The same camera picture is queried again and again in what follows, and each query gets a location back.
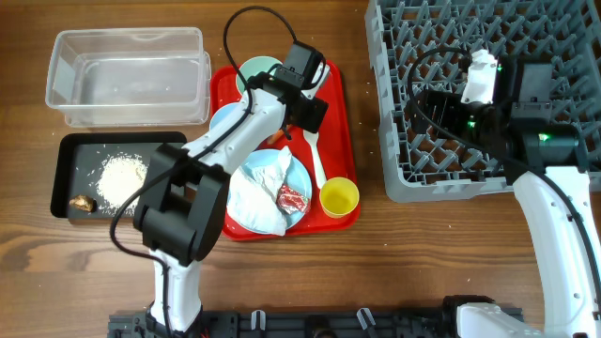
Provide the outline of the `green bowl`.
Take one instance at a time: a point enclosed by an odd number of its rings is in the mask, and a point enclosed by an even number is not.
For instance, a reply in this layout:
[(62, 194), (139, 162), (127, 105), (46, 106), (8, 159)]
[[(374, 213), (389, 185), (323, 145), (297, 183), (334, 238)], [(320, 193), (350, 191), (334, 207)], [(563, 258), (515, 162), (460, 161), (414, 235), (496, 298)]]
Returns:
[(249, 80), (252, 76), (257, 75), (259, 72), (268, 72), (269, 74), (273, 74), (274, 69), (272, 69), (272, 67), (280, 64), (281, 61), (272, 56), (260, 55), (250, 58), (243, 64), (239, 65), (239, 71), (246, 80)]

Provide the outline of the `light blue bowl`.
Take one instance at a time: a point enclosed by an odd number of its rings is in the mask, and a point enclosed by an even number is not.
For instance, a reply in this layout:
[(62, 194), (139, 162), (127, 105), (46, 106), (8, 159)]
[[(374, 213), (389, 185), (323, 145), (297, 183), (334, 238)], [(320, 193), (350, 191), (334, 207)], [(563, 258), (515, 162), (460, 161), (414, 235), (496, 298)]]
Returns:
[(243, 107), (240, 102), (226, 104), (220, 108), (209, 122), (209, 135), (218, 138), (236, 125), (243, 115)]

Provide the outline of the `red strawberry wrapper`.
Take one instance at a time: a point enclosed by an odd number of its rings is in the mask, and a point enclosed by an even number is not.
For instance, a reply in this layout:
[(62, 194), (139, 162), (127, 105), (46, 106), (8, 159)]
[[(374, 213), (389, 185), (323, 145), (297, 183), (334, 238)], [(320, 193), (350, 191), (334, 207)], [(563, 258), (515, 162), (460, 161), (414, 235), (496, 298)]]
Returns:
[(284, 184), (278, 191), (276, 205), (286, 214), (305, 214), (310, 209), (310, 199)]

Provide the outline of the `white napkin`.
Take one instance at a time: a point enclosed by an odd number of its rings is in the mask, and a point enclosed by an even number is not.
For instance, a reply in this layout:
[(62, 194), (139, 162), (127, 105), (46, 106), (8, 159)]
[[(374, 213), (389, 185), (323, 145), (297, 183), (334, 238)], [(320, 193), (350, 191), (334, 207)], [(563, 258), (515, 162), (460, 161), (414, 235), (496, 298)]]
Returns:
[(228, 215), (240, 226), (268, 235), (283, 236), (287, 221), (276, 204), (292, 160), (288, 146), (269, 164), (249, 168), (242, 164), (230, 180)]

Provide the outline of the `white rice pile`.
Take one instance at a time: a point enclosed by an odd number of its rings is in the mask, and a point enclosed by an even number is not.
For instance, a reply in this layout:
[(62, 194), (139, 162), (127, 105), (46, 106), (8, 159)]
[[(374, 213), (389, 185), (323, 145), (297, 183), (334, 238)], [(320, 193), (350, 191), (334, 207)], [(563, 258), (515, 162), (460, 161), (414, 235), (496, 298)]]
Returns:
[(91, 181), (85, 186), (90, 188), (91, 192), (76, 195), (87, 195), (96, 200), (97, 209), (92, 213), (112, 216), (142, 187), (146, 172), (147, 165), (138, 154), (119, 152), (116, 155), (108, 155), (100, 162), (98, 169), (93, 169), (86, 175)]

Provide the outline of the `brown food scrap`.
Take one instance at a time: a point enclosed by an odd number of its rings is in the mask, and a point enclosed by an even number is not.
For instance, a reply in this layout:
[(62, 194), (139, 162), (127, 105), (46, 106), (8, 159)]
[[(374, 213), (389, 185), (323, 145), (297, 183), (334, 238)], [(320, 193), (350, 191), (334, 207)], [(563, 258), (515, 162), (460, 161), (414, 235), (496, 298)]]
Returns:
[(97, 202), (87, 195), (76, 195), (69, 200), (69, 205), (75, 209), (92, 213), (97, 209)]

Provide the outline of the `orange carrot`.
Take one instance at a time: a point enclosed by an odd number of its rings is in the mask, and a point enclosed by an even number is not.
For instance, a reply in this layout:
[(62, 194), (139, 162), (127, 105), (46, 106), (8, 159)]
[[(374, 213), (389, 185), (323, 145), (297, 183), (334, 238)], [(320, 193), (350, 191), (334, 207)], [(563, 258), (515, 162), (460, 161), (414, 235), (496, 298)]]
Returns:
[(283, 137), (285, 135), (285, 130), (278, 130), (276, 133), (274, 133), (267, 141), (268, 145), (273, 145), (275, 142), (277, 142), (281, 137)]

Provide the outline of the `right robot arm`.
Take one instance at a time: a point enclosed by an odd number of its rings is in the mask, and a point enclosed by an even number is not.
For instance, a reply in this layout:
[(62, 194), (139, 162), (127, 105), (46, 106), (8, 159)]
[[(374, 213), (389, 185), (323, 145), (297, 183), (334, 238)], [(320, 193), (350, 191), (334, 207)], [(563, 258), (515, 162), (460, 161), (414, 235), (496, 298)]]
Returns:
[(550, 62), (465, 57), (462, 94), (407, 89), (409, 107), (444, 136), (495, 158), (527, 220), (544, 293), (544, 337), (600, 334), (600, 239), (585, 142), (551, 121)]

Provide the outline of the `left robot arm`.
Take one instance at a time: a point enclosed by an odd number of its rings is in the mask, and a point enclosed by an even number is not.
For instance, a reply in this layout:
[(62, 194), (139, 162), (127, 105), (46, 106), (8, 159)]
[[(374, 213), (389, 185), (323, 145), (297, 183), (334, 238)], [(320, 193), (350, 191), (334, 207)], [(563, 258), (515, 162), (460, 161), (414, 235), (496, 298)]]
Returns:
[(199, 268), (222, 232), (230, 178), (278, 130), (319, 130), (328, 105), (316, 92), (328, 73), (323, 54), (296, 41), (274, 72), (247, 80), (237, 107), (216, 127), (181, 148), (163, 144), (152, 155), (134, 195), (133, 221), (159, 279), (159, 294), (146, 313), (150, 334), (200, 333)]

